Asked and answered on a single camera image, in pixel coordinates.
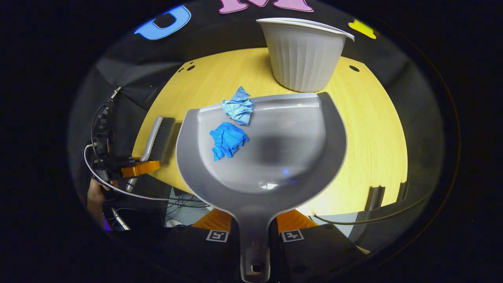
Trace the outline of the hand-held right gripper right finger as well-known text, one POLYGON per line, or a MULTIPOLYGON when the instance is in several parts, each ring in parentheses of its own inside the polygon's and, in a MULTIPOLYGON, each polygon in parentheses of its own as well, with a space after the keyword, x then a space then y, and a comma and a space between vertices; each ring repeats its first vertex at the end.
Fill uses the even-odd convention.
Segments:
POLYGON ((270 226, 270 281, 328 281, 363 263, 368 251, 334 224, 317 224, 297 210, 270 226))

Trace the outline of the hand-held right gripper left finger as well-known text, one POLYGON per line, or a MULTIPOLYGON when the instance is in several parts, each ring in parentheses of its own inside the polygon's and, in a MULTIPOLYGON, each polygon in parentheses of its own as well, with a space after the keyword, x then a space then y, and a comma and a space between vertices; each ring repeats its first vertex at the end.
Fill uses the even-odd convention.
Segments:
POLYGON ((156 266, 186 281, 239 280, 233 217, 214 208, 191 225, 156 229, 156 266))

